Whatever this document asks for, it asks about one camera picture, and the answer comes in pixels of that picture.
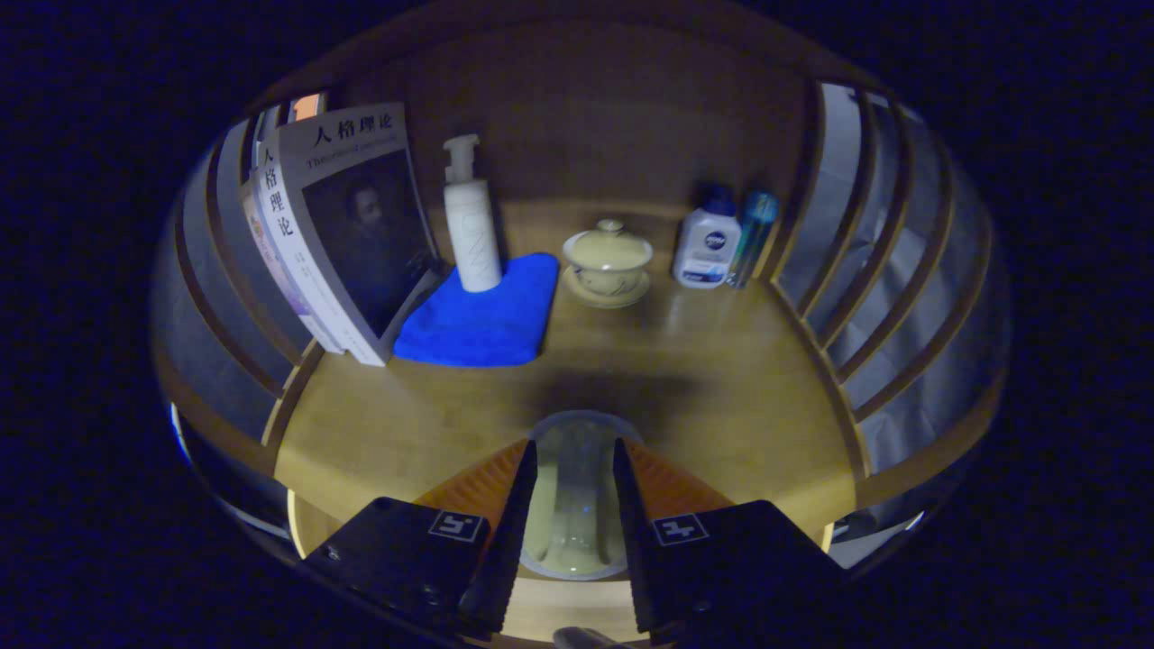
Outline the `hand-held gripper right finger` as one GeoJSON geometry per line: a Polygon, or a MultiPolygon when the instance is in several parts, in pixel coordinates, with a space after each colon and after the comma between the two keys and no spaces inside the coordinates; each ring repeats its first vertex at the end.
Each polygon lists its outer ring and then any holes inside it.
{"type": "Polygon", "coordinates": [[[653,644],[758,644],[848,581],[774,503],[729,503],[639,443],[617,440],[613,477],[634,616],[653,644]]]}

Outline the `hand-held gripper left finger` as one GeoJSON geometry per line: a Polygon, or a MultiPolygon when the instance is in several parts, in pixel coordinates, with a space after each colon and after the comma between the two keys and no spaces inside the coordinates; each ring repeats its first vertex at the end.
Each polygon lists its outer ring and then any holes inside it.
{"type": "Polygon", "coordinates": [[[523,439],[415,502],[375,498],[313,550],[302,570],[417,635],[495,635],[535,478],[535,443],[523,439]]]}

